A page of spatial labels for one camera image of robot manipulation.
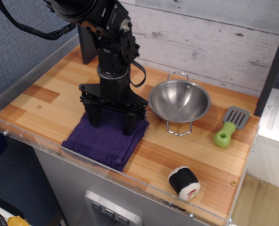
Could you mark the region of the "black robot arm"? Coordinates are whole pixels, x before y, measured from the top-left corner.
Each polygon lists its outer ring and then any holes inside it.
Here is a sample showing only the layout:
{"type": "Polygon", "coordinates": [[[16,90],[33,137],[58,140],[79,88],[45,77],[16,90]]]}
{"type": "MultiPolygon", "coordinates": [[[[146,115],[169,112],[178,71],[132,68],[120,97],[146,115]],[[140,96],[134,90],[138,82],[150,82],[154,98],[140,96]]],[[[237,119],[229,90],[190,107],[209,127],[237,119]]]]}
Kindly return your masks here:
{"type": "Polygon", "coordinates": [[[135,59],[140,46],[132,34],[128,11],[117,0],[48,0],[48,7],[63,20],[83,27],[98,54],[98,84],[81,84],[80,100],[96,127],[103,109],[124,114],[123,133],[130,135],[137,120],[146,117],[147,100],[134,93],[145,81],[131,81],[131,66],[145,69],[135,59]]]}

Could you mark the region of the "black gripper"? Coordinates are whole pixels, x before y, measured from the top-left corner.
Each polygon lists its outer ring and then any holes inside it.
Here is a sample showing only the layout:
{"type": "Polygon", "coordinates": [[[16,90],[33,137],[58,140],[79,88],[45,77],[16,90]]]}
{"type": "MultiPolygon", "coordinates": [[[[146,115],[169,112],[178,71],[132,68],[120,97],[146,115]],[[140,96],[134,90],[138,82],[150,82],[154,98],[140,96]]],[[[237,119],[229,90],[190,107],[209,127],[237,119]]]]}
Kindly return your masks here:
{"type": "Polygon", "coordinates": [[[147,100],[132,91],[130,73],[112,77],[98,73],[99,83],[81,84],[80,101],[92,126],[97,127],[102,118],[102,110],[108,109],[125,114],[123,133],[132,134],[137,120],[147,115],[147,100]]]}

